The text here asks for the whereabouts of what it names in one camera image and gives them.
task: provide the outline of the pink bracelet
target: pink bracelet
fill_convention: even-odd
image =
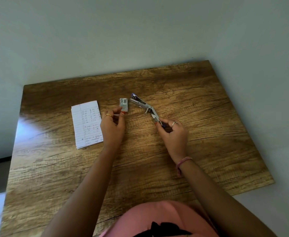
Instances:
[[[180,169],[180,165],[183,164],[185,161],[187,161],[188,159],[192,159],[189,156],[185,157],[184,159],[182,159],[179,163],[176,164],[176,168],[177,168],[177,174],[179,177],[182,177],[182,171]]]

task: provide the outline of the stack of paper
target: stack of paper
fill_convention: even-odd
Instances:
[[[97,101],[71,107],[77,149],[103,141],[101,114]]]

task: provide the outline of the black fabric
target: black fabric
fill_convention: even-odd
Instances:
[[[191,235],[192,233],[180,229],[176,224],[173,223],[161,223],[158,225],[152,222],[151,229],[143,231],[135,235],[134,237],[167,237],[167,236],[177,236],[177,235]]]

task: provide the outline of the hand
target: hand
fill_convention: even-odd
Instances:
[[[186,130],[183,124],[176,119],[159,118],[160,121],[167,123],[172,127],[172,132],[167,133],[160,123],[156,122],[159,135],[165,144],[174,163],[179,163],[186,155],[186,146],[188,139],[188,130]]]
[[[113,153],[118,151],[125,133],[125,113],[121,109],[122,107],[116,107],[102,113],[101,130],[104,149],[113,151]]]

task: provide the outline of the wooden table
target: wooden table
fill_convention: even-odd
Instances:
[[[190,156],[229,194],[274,183],[209,61],[24,86],[1,236],[39,236],[103,148],[75,147],[71,106],[97,100],[101,111],[134,92],[161,117],[189,129]],[[149,115],[131,104],[126,134],[96,225],[99,234],[148,201],[195,199],[178,178]]]

